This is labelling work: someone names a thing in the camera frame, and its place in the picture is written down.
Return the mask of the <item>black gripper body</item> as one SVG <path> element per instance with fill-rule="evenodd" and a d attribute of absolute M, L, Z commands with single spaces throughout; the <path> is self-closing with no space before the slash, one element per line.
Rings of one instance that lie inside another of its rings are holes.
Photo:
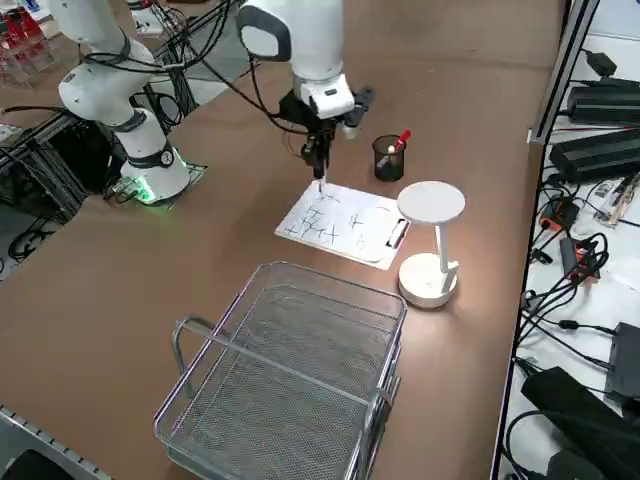
<path fill-rule="evenodd" d="M 326 132 L 334 135 L 335 128 L 343 122 L 344 115 L 321 119 L 318 113 L 300 100 L 294 92 L 288 92 L 279 102 L 278 118 L 302 126 L 307 135 Z"/>

